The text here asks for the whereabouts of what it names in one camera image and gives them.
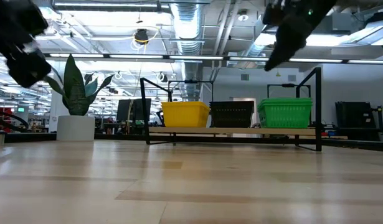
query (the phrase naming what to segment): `potted plant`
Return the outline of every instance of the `potted plant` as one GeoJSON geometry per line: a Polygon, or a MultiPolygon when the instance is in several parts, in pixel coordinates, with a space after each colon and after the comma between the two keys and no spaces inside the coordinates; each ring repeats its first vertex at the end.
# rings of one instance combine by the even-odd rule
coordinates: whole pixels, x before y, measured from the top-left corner
{"type": "Polygon", "coordinates": [[[106,77],[102,85],[97,89],[97,78],[92,81],[92,76],[89,75],[83,82],[82,73],[76,66],[72,55],[69,55],[65,64],[64,81],[58,74],[57,76],[60,83],[49,76],[45,77],[45,81],[49,83],[54,91],[62,95],[62,103],[70,114],[68,116],[59,116],[57,140],[93,141],[95,118],[85,115],[89,110],[89,106],[96,99],[98,92],[110,84],[113,75],[106,77]]]}

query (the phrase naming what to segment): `light wood floor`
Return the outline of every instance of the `light wood floor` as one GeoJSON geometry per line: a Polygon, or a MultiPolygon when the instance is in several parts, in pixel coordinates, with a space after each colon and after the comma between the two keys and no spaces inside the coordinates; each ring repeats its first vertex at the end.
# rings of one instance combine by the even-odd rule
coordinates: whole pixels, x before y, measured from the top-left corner
{"type": "Polygon", "coordinates": [[[383,152],[136,141],[6,144],[0,223],[383,224],[383,152]]]}

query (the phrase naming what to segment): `plastic basket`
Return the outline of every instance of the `plastic basket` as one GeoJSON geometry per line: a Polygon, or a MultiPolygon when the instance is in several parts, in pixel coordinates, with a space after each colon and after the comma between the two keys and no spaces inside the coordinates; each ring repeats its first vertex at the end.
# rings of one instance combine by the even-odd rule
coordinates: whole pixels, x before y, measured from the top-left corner
{"type": "Polygon", "coordinates": [[[211,102],[210,113],[216,128],[249,128],[253,101],[211,102]]]}
{"type": "Polygon", "coordinates": [[[258,105],[263,128],[307,128],[312,106],[311,98],[272,98],[258,105]]]}
{"type": "Polygon", "coordinates": [[[203,102],[162,102],[166,127],[206,127],[209,107],[203,102]]]}

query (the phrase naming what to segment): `plant leaf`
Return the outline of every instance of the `plant leaf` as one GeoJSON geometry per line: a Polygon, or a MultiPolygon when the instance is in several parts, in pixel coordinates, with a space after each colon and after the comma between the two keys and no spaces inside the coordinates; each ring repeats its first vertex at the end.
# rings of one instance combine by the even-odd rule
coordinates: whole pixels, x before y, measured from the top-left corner
{"type": "Polygon", "coordinates": [[[71,95],[67,101],[68,111],[71,115],[83,116],[89,110],[89,100],[85,96],[85,87],[80,83],[72,85],[71,95]]]}
{"type": "Polygon", "coordinates": [[[93,75],[94,75],[94,72],[91,75],[89,74],[85,75],[85,86],[93,79],[93,75]]]}
{"type": "Polygon", "coordinates": [[[64,106],[68,109],[68,111],[69,111],[69,107],[68,107],[68,103],[67,103],[67,100],[65,100],[66,99],[66,97],[62,97],[62,104],[64,104],[64,106]]]}
{"type": "Polygon", "coordinates": [[[98,86],[98,80],[97,78],[94,79],[91,83],[87,84],[85,86],[85,95],[86,97],[93,95],[93,93],[96,92],[98,86]]]}
{"type": "Polygon", "coordinates": [[[104,82],[102,83],[102,85],[99,87],[99,89],[98,89],[93,95],[90,95],[90,96],[88,97],[88,99],[89,99],[89,103],[90,103],[90,104],[92,104],[93,101],[96,99],[98,92],[99,92],[100,90],[102,90],[104,87],[108,86],[108,85],[111,83],[111,81],[112,81],[112,77],[113,77],[113,76],[114,76],[114,75],[110,75],[109,77],[106,77],[106,78],[104,79],[104,82]]]}
{"type": "Polygon", "coordinates": [[[57,83],[57,81],[54,80],[54,78],[52,78],[50,76],[45,76],[44,80],[50,85],[50,87],[54,91],[56,91],[57,93],[59,93],[62,96],[65,96],[63,89],[61,89],[60,85],[57,83]]]}
{"type": "Polygon", "coordinates": [[[67,98],[70,98],[74,85],[80,90],[77,94],[82,95],[82,92],[83,95],[85,94],[85,84],[83,84],[82,73],[75,64],[75,59],[73,59],[72,54],[70,54],[67,59],[67,64],[65,64],[64,72],[64,92],[67,98]]]}
{"type": "Polygon", "coordinates": [[[59,78],[61,85],[64,85],[64,82],[62,81],[62,78],[59,74],[59,72],[52,66],[53,73],[59,78]]]}

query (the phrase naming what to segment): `black basket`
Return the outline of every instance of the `black basket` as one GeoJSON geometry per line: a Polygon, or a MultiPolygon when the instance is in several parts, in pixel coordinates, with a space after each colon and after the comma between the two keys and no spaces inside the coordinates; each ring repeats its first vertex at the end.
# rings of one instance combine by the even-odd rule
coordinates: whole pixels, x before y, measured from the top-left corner
{"type": "Polygon", "coordinates": [[[249,128],[253,105],[253,101],[210,102],[213,127],[249,128]]]}

